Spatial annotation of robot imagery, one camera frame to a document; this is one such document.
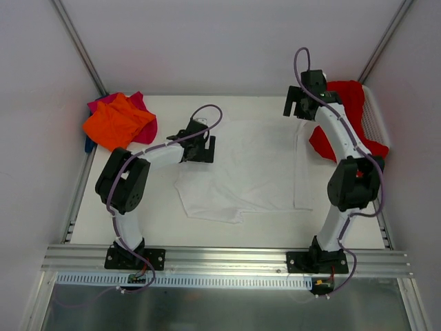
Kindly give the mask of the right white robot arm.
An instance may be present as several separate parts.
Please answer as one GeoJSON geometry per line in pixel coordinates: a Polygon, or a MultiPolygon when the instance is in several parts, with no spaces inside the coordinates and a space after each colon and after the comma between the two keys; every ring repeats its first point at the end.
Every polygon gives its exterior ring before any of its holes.
{"type": "Polygon", "coordinates": [[[345,274],[347,260],[342,241],[351,220],[362,215],[378,197],[384,159],[374,156],[351,126],[340,96],[327,90],[322,70],[306,70],[296,75],[298,86],[289,87],[284,116],[315,121],[335,154],[337,167],[328,184],[331,207],[321,231],[308,251],[292,253],[290,265],[310,273],[334,271],[345,274]]]}

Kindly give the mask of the white t shirt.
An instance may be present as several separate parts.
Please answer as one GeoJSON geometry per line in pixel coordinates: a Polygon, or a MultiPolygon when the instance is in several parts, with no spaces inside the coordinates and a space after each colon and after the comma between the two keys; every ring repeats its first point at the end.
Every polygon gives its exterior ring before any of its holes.
{"type": "Polygon", "coordinates": [[[223,124],[214,162],[181,166],[175,187],[187,216],[241,223],[245,213],[311,210],[304,126],[300,120],[223,124]]]}

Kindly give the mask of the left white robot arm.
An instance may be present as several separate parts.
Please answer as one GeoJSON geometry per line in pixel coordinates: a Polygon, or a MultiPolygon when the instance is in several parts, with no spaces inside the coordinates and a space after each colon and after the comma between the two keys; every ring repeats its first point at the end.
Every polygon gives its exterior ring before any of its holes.
{"type": "Polygon", "coordinates": [[[216,137],[209,130],[206,124],[190,119],[186,128],[168,136],[160,145],[140,152],[116,148],[111,153],[95,192],[111,215],[114,248],[127,268],[136,269],[144,260],[145,240],[136,209],[143,200],[149,174],[187,161],[213,163],[216,137]]]}

